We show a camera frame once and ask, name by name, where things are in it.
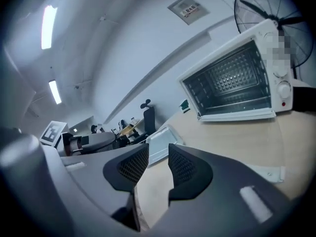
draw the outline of white toaster oven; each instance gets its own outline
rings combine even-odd
[[[178,80],[201,121],[273,118],[292,109],[290,48],[267,19],[238,35]]]

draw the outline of fan grille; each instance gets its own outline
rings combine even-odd
[[[268,18],[277,23],[281,18],[302,16],[292,0],[235,0],[235,20],[240,33],[264,21],[266,18],[242,3],[246,1],[262,11]],[[279,27],[280,35],[290,38],[285,43],[287,50],[291,50],[292,67],[303,64],[310,56],[314,38],[306,22],[282,25]]]

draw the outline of small fan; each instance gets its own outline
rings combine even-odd
[[[311,55],[314,38],[292,0],[235,0],[235,20],[240,33],[265,19],[271,19],[280,36],[290,40],[294,53],[292,68],[306,62]]]

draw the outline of desk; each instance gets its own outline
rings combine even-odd
[[[143,121],[144,121],[144,119],[139,120],[136,124],[133,125],[133,127],[131,127],[131,124],[128,124],[128,126],[125,127],[120,132],[119,137],[124,136],[124,135],[126,135],[128,137],[130,134],[133,133],[133,130],[136,129]]]
[[[301,195],[314,173],[316,117],[290,112],[272,120],[199,122],[192,110],[176,113],[171,125],[186,146],[259,166],[285,166],[285,181],[275,184],[289,198]],[[149,227],[168,209],[173,179],[168,158],[148,167],[137,184],[140,208]]]

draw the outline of fluorescent light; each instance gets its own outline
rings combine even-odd
[[[56,101],[56,104],[60,104],[61,103],[61,99],[60,99],[60,96],[59,96],[59,93],[58,93],[58,89],[57,89],[57,84],[56,84],[56,81],[50,81],[49,82],[49,87],[50,87],[50,90],[51,90],[51,93],[53,93],[53,97]]]
[[[44,10],[43,23],[41,25],[41,48],[51,48],[51,37],[55,22],[57,8],[47,6]]]

